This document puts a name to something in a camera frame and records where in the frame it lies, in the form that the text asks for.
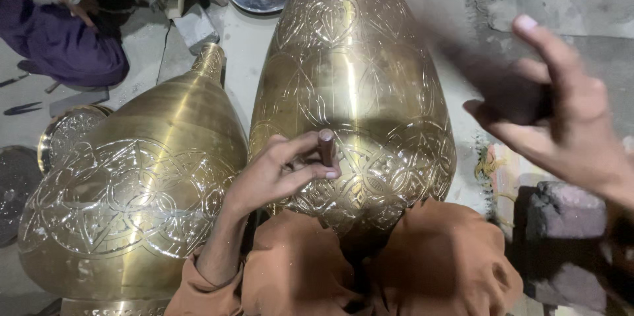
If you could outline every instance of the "engraved brass vase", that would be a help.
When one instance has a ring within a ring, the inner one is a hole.
[[[61,314],[160,316],[247,146],[220,75],[224,52],[139,95],[77,143],[28,200],[20,259]]]
[[[431,56],[404,0],[287,0],[258,86],[249,149],[328,127],[342,176],[273,206],[340,237],[387,231],[418,200],[444,200],[455,145]]]

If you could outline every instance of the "orange clothing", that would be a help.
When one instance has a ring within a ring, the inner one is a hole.
[[[502,232],[475,211],[428,200],[408,209],[367,265],[371,295],[316,218],[283,211],[262,224],[243,268],[220,288],[194,266],[165,316],[504,315],[522,280],[504,257]]]

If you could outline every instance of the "wooden stick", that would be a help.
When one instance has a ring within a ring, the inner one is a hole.
[[[335,133],[330,129],[319,132],[319,146],[321,147],[321,161],[326,167],[332,167],[333,149],[335,147]]]

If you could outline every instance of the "purple clothing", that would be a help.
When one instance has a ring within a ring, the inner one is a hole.
[[[121,44],[67,8],[0,0],[0,37],[47,76],[76,86],[111,86],[129,69]]]

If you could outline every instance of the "brass plate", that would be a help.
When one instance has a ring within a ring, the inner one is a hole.
[[[40,137],[37,164],[46,174],[83,137],[106,119],[112,109],[100,105],[76,105],[53,118]]]

